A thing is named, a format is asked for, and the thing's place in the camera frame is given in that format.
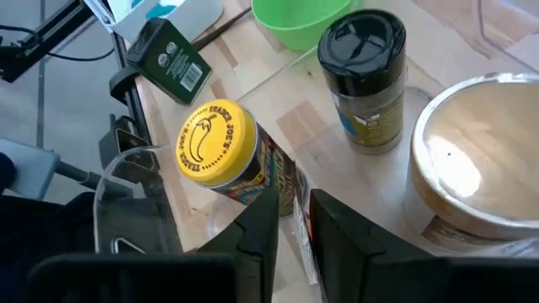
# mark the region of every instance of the black bracket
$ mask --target black bracket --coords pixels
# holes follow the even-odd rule
[[[0,78],[14,82],[92,17],[92,10],[82,0],[71,0],[35,30],[40,37],[39,44],[23,52],[5,51],[0,56]],[[21,41],[21,45],[32,45],[34,38],[33,35],[29,35]]]

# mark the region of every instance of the colorful label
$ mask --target colorful label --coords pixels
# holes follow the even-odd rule
[[[238,178],[214,190],[249,205],[264,189],[278,189],[280,214],[288,215],[292,212],[292,202],[296,197],[293,180],[296,178],[295,163],[275,144],[264,129],[258,126],[258,131],[259,142],[251,163]]]
[[[348,137],[362,146],[380,146],[388,143],[403,128],[403,95],[377,114],[358,115],[335,102],[335,108]]]

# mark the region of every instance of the seasoning container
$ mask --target seasoning container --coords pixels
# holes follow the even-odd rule
[[[400,141],[405,83],[404,24],[365,9],[335,21],[318,44],[318,60],[346,135],[365,153]]]
[[[415,127],[404,212],[454,254],[515,256],[539,237],[539,76],[491,74],[446,89]]]
[[[187,178],[244,205],[264,189],[276,188],[280,215],[289,215],[296,190],[300,199],[307,192],[305,176],[295,163],[245,108],[231,100],[200,106],[182,126],[175,152]]]

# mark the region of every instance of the black cable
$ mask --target black cable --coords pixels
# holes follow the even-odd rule
[[[202,39],[196,41],[195,43],[193,43],[193,47],[195,48],[195,51],[200,51],[203,48],[205,48],[206,46],[208,46],[211,42],[213,42],[213,40],[217,39],[217,37],[222,35],[222,33],[226,32],[228,30],[228,28],[230,28],[233,24],[236,23],[236,21],[238,21],[241,17],[245,16],[251,10],[252,10],[251,7],[245,8],[241,13],[236,15],[236,17],[228,20],[228,22],[223,24],[218,29],[212,31],[211,33],[209,33],[204,38],[202,38]]]
[[[76,57],[70,57],[70,56],[64,56],[64,55],[58,55],[58,54],[54,54],[54,53],[50,53],[48,52],[47,55],[49,56],[53,56],[55,58],[59,58],[59,59],[63,59],[63,60],[69,60],[69,61],[78,61],[78,62],[91,62],[91,61],[99,61],[101,59],[104,59],[108,56],[110,56],[112,53],[115,52],[115,49],[114,47],[112,48],[112,50],[109,50],[107,51],[106,53],[104,53],[103,55],[101,56],[96,56],[96,57],[93,57],[93,58],[76,58]]]
[[[32,39],[32,42],[29,43],[29,44],[26,44],[26,45],[21,44],[19,46],[4,46],[4,47],[0,46],[0,48],[3,48],[4,50],[5,49],[13,49],[14,51],[17,51],[18,54],[22,54],[22,53],[24,53],[24,51],[32,49],[32,48],[36,47],[38,44],[41,43],[41,37],[38,35],[37,32],[35,32],[32,29],[26,29],[26,28],[19,27],[19,26],[1,25],[1,24],[0,24],[0,29],[1,30],[8,30],[8,31],[24,32],[24,33],[31,34],[34,37]],[[46,54],[49,55],[49,56],[53,56],[55,58],[63,59],[63,60],[78,61],[78,62],[91,62],[91,61],[99,61],[101,59],[104,59],[104,58],[110,56],[114,52],[115,52],[115,49],[113,47],[112,50],[107,51],[105,54],[103,54],[101,56],[91,57],[91,58],[77,58],[77,57],[71,57],[71,56],[58,55],[58,54],[51,53],[51,52],[47,52]]]

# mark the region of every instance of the wooden surface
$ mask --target wooden surface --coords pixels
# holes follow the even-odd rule
[[[215,26],[242,10],[236,0],[223,1],[225,13]],[[192,107],[174,103],[142,78],[136,80],[154,145],[173,145],[184,119],[198,105],[214,98],[238,100],[297,160],[313,187],[399,236],[426,245],[408,228],[400,203],[410,134],[428,102],[425,96],[487,72],[539,68],[539,36],[534,34],[539,23],[498,1],[483,1],[484,33],[506,55],[480,35],[476,1],[367,0],[366,6],[395,13],[408,30],[408,86],[416,88],[405,94],[404,136],[392,151],[379,156],[356,152],[344,136],[316,57],[308,56],[277,73],[300,54],[274,40],[251,15],[201,52],[213,74]],[[211,210],[223,198],[180,176],[172,150],[160,162],[184,249],[198,247],[209,239]],[[217,213],[225,214],[220,222],[231,221],[242,209],[229,202],[217,205]],[[309,302],[311,292],[292,232],[290,220],[281,222],[274,301]]]

